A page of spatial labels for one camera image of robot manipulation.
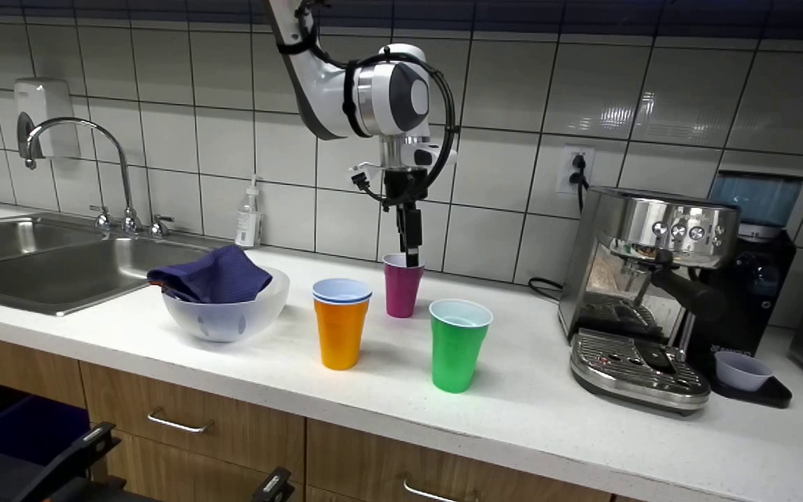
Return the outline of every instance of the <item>espresso machine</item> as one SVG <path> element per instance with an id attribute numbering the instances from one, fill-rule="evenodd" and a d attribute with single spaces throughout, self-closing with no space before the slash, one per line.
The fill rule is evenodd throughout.
<path id="1" fill-rule="evenodd" d="M 702 280 L 730 258 L 738 208 L 664 193 L 589 188 L 561 325 L 589 391 L 695 413 L 709 381 L 686 361 L 698 318 L 724 312 Z"/>

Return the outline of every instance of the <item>countertop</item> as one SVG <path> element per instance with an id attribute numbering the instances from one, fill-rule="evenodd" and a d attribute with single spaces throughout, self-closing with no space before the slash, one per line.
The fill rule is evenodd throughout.
<path id="1" fill-rule="evenodd" d="M 787 331 L 766 333 L 762 358 L 791 386 L 790 410 L 710 395 L 702 413 L 671 414 L 582 391 L 554 300 L 522 286 L 427 273 L 415 318 L 392 319 L 378 264 L 250 257 L 291 275 L 291 299 L 274 325 L 233 346 L 180 333 L 154 286 L 65 318 L 0 307 L 0 339 L 638 499 L 803 499 L 803 371 Z M 317 361 L 309 286 L 323 275 L 376 286 L 350 371 Z M 429 381 L 427 303 L 447 296 L 497 315 L 468 393 Z"/>

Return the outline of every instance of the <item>green cup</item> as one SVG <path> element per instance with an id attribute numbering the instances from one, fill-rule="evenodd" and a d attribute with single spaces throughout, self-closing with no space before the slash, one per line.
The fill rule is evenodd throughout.
<path id="1" fill-rule="evenodd" d="M 475 381 L 476 358 L 490 310 L 465 299 L 441 299 L 429 303 L 431 315 L 431 385 L 447 393 L 462 393 Z"/>

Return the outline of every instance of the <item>stainless steel sink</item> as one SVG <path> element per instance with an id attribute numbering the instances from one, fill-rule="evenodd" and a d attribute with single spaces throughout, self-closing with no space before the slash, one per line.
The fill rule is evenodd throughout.
<path id="1" fill-rule="evenodd" d="M 203 243 L 100 239 L 0 258 L 0 303 L 66 315 L 146 283 L 151 266 L 203 257 Z"/>
<path id="2" fill-rule="evenodd" d="M 0 258 L 104 239 L 93 223 L 51 215 L 0 219 Z"/>

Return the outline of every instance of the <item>blue towel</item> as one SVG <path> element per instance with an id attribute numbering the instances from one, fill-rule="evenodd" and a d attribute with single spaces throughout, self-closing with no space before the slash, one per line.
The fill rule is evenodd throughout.
<path id="1" fill-rule="evenodd" d="M 253 300 L 270 273 L 257 266 L 238 246 L 218 248 L 200 258 L 155 266 L 147 273 L 168 296 L 197 303 Z"/>

